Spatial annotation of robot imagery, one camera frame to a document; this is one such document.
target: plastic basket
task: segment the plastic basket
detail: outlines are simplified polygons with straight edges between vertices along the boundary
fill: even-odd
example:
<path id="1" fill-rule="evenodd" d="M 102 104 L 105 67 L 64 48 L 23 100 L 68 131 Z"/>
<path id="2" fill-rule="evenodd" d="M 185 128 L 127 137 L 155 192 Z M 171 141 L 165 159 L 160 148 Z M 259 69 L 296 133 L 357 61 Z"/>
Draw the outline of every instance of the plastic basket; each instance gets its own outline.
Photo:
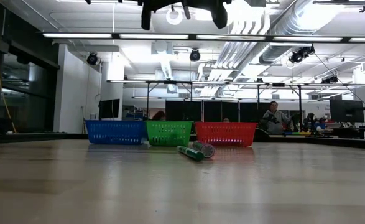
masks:
<path id="1" fill-rule="evenodd" d="M 92 144 L 138 145 L 142 141 L 143 121 L 86 121 Z"/>
<path id="2" fill-rule="evenodd" d="M 146 121 L 152 146 L 188 146 L 191 121 Z"/>
<path id="3" fill-rule="evenodd" d="M 197 140 L 215 146 L 251 146 L 257 123 L 196 122 Z"/>

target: man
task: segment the man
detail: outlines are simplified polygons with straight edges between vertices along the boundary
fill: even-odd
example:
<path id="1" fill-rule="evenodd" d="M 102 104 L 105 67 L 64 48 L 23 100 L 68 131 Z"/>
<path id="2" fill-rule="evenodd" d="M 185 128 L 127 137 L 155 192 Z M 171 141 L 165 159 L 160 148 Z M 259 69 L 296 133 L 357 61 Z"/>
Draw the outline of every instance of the man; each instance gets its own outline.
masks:
<path id="1" fill-rule="evenodd" d="M 290 120 L 281 111 L 277 110 L 278 104 L 275 101 L 270 103 L 269 110 L 262 117 L 262 122 L 267 125 L 269 134 L 283 134 L 283 123 L 286 125 Z"/>

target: red basket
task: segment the red basket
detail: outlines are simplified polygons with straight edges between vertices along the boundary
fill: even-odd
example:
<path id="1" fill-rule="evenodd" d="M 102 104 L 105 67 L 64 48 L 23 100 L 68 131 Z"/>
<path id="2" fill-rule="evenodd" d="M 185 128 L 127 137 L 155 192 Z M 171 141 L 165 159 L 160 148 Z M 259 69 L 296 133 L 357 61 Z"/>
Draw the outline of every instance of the red basket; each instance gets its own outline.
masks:
<path id="1" fill-rule="evenodd" d="M 251 146 L 257 123 L 196 122 L 197 140 L 215 146 Z"/>

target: green basket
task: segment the green basket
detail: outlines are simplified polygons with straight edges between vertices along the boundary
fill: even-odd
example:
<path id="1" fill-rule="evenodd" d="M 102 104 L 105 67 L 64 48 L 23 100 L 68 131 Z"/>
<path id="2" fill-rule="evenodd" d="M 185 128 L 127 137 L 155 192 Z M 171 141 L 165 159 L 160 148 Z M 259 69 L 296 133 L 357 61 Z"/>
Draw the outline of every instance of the green basket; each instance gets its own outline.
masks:
<path id="1" fill-rule="evenodd" d="M 191 121 L 146 121 L 152 146 L 188 146 Z"/>

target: blue basket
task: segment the blue basket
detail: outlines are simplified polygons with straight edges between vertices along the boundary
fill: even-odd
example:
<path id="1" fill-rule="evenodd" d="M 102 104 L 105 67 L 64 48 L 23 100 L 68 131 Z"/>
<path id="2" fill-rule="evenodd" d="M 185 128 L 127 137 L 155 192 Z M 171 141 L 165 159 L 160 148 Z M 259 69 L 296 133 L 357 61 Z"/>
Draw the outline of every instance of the blue basket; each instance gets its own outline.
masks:
<path id="1" fill-rule="evenodd" d="M 88 139 L 92 144 L 139 145 L 143 121 L 86 121 Z"/>

